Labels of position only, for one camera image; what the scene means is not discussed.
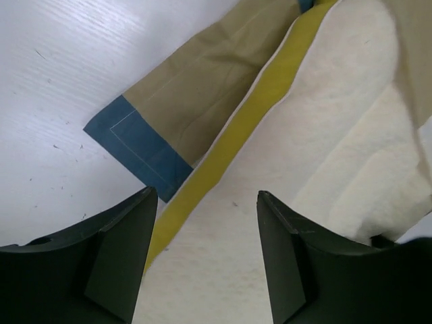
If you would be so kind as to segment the cream and yellow pillow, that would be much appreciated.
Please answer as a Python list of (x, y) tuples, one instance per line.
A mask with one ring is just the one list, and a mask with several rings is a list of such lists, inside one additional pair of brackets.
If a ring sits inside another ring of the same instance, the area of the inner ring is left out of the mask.
[(268, 191), (368, 247), (431, 211), (431, 2), (320, 1), (165, 207), (135, 323), (272, 323), (259, 221)]

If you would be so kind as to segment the blue beige patchwork pillowcase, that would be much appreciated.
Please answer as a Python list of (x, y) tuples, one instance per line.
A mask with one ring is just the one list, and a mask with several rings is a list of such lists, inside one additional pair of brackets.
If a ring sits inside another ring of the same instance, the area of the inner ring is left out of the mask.
[(431, 198), (414, 140), (402, 31), (430, 1), (239, 1), (96, 114), (85, 132), (170, 201), (249, 90), (288, 146), (259, 188), (300, 205), (329, 196)]

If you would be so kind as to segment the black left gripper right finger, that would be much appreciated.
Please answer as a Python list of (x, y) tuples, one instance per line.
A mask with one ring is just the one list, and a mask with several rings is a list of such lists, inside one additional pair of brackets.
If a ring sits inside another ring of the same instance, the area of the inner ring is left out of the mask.
[(431, 239), (351, 241), (270, 192), (257, 219), (274, 323), (430, 323)]

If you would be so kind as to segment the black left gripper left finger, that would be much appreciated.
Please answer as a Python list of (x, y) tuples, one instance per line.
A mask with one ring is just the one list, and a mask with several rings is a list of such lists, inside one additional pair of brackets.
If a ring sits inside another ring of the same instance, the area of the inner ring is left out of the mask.
[(131, 323), (158, 197), (118, 205), (25, 245), (1, 247), (2, 323)]

